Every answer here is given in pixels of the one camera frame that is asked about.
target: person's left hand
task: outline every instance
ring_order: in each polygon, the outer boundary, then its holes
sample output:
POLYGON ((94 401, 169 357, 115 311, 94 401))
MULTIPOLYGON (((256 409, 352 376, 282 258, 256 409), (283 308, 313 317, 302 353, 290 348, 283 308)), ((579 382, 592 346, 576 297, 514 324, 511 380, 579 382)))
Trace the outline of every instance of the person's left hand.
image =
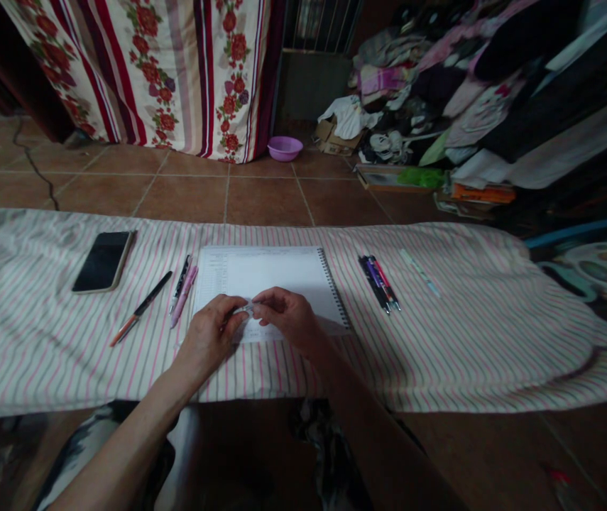
POLYGON ((232 347, 232 336, 248 318, 247 312, 232 314, 248 302, 241 297, 218 295, 201 309, 190 322, 185 340, 177 352, 172 369, 201 383, 220 366, 232 347))

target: smartphone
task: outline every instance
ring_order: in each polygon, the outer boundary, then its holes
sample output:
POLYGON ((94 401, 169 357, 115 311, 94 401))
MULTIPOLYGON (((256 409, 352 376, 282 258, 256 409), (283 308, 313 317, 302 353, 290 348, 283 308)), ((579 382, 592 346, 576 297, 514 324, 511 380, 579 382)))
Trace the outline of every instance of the smartphone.
POLYGON ((71 290, 85 295, 116 289, 134 238, 135 231, 98 234, 71 290))

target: purple bowl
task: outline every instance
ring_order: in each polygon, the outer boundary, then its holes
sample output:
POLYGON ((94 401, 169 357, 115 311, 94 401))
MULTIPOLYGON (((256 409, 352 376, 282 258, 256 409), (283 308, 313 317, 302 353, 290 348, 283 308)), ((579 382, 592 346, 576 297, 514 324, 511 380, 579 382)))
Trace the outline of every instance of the purple bowl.
POLYGON ((285 162, 296 158, 303 149, 303 144, 297 138, 272 137, 268 149, 274 160, 285 162))

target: paper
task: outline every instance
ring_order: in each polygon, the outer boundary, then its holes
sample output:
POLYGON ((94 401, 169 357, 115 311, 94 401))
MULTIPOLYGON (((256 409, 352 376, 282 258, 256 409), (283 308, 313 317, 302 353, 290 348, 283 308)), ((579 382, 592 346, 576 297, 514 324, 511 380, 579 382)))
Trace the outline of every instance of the paper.
MULTIPOLYGON (((199 275, 192 301, 192 316, 216 295, 224 293, 251 300, 273 286, 305 296, 322 328, 330 335, 347 333, 347 320, 317 246, 257 247, 207 246, 199 255, 199 275)), ((261 326, 249 317, 236 342, 284 339, 273 326, 261 326)))

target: black cable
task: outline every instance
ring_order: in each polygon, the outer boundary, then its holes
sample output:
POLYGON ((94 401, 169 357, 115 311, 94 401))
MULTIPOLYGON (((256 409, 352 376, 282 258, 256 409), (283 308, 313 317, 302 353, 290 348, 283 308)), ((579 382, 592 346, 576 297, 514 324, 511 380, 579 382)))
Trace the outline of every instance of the black cable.
POLYGON ((43 181, 48 183, 48 194, 50 195, 50 199, 55 204, 55 211, 60 211, 60 203, 57 202, 57 199, 55 198, 55 195, 53 194, 53 192, 55 191, 55 186, 50 182, 50 180, 46 179, 45 176, 43 176, 43 174, 40 173, 40 170, 38 170, 38 167, 35 166, 35 163, 33 162, 33 158, 31 157, 31 148, 28 147, 28 145, 20 144, 19 142, 17 142, 17 137, 19 137, 19 134, 21 133, 21 129, 24 126, 24 120, 22 119, 21 115, 18 115, 17 117, 19 119, 19 126, 17 126, 17 131, 14 132, 14 137, 12 137, 12 143, 14 145, 16 145, 17 147, 21 147, 24 149, 24 154, 26 155, 26 159, 31 164, 31 167, 33 167, 33 171, 36 173, 36 175, 40 179, 42 179, 43 181))

